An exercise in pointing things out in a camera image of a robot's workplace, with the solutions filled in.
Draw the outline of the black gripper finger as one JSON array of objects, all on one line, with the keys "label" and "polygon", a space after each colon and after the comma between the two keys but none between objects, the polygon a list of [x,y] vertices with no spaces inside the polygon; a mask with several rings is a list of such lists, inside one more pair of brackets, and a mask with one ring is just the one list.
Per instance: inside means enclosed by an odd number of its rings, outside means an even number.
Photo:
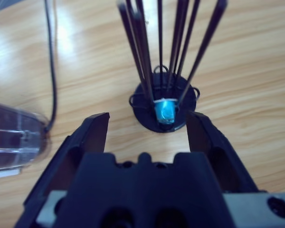
[{"label": "black gripper finger", "polygon": [[223,192],[260,192],[229,140],[206,115],[189,111],[186,127],[190,151],[205,154]]},{"label": "black gripper finger", "polygon": [[109,113],[87,117],[62,142],[23,203],[47,197],[53,190],[67,190],[85,153],[103,153],[108,131]]}]

